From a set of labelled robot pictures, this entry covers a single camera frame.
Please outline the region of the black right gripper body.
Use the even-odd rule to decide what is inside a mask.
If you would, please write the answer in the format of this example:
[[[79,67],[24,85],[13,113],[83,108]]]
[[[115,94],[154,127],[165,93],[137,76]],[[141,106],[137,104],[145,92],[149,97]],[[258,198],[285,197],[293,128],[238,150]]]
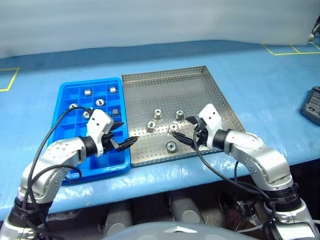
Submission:
[[[195,125],[194,132],[196,133],[196,140],[193,141],[194,147],[207,147],[208,130],[205,122],[198,122]]]

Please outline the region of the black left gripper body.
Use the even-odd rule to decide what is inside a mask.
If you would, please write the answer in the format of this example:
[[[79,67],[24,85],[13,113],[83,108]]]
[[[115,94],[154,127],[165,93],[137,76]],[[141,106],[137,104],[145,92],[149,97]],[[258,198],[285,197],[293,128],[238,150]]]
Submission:
[[[112,149],[117,150],[119,147],[118,143],[113,139],[113,130],[109,130],[108,133],[104,133],[101,137],[101,143],[104,152],[111,151]]]

